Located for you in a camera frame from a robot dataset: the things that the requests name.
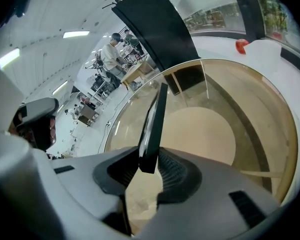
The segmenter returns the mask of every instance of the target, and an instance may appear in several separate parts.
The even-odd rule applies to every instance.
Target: white shirt
[[[116,60],[118,57],[120,57],[119,52],[110,43],[107,43],[101,50],[101,60],[108,70],[113,69],[117,65],[112,60]]]

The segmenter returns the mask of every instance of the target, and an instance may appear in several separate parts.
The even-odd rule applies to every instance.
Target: pants
[[[137,52],[140,53],[140,55],[144,55],[144,51],[142,50],[142,47],[141,47],[141,44],[138,43],[136,46],[135,46],[135,49],[137,50]]]
[[[124,70],[122,70],[121,68],[119,68],[118,66],[115,66],[113,68],[111,68],[109,70],[110,73],[112,73],[116,78],[118,78],[120,81],[122,78],[124,78],[126,72]],[[136,90],[137,89],[137,83],[135,81],[133,81],[132,83],[130,83],[130,87],[132,90]]]

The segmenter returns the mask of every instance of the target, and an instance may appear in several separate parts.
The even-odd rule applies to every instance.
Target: fluorescent light
[[[79,36],[86,36],[90,31],[73,31],[73,32],[65,32],[63,38],[73,38]]]
[[[68,83],[68,81],[65,81],[63,84],[61,84],[55,91],[52,93],[52,95],[55,95],[57,91],[59,91],[65,84]]]
[[[117,135],[117,131],[118,131],[119,125],[120,125],[120,121],[118,122],[118,125],[116,126],[116,129],[115,129],[114,136],[116,136],[116,135]]]
[[[14,59],[18,58],[20,56],[20,49],[16,48],[3,57],[0,58],[0,68],[2,69],[5,65],[12,62]]]
[[[59,113],[59,111],[62,109],[62,107],[64,106],[65,104],[62,104],[61,107],[59,107],[57,113]]]

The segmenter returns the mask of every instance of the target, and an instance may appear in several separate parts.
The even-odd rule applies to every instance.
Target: ceiling
[[[170,0],[181,17],[222,0]],[[3,68],[22,91],[24,101],[52,96],[63,103],[69,97],[80,68],[99,49],[103,35],[122,21],[111,11],[112,0],[31,0],[24,16],[13,16],[0,28],[0,57],[15,48],[20,56]],[[87,36],[63,38],[69,31],[90,31]]]

